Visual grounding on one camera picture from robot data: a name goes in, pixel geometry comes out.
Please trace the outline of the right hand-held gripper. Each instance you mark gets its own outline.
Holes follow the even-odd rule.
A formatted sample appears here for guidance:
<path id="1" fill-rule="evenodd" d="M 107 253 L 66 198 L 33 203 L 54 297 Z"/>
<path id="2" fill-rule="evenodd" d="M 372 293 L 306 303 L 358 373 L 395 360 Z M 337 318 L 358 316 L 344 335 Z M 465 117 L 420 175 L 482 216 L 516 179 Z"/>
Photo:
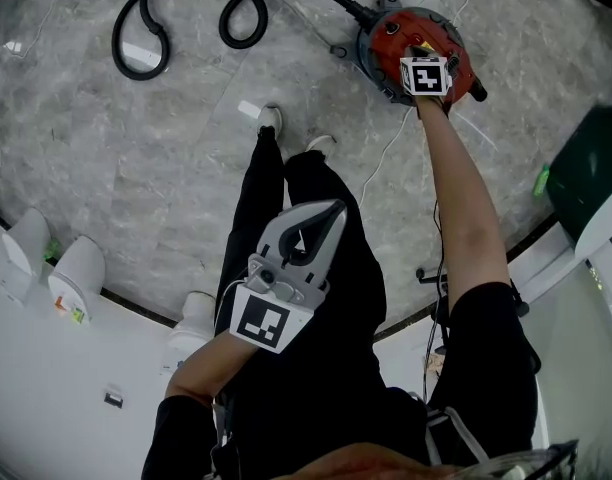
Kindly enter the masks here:
<path id="1" fill-rule="evenodd" d="M 421 45 L 409 47 L 409 56 L 400 59 L 400 82 L 411 96 L 447 96 L 453 89 L 449 59 L 434 55 Z"/>

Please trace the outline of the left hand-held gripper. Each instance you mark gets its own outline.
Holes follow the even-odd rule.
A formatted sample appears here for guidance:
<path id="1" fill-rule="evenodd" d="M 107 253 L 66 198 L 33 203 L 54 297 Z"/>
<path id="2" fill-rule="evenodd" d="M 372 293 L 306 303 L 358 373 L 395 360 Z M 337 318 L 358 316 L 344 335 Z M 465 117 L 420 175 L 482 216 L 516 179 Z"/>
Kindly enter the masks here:
<path id="1" fill-rule="evenodd" d="M 281 353 L 323 304 L 346 223 L 341 200 L 301 203 L 271 220 L 258 254 L 249 257 L 247 277 L 236 287 L 229 332 Z M 298 236 L 303 250 L 297 248 Z"/>

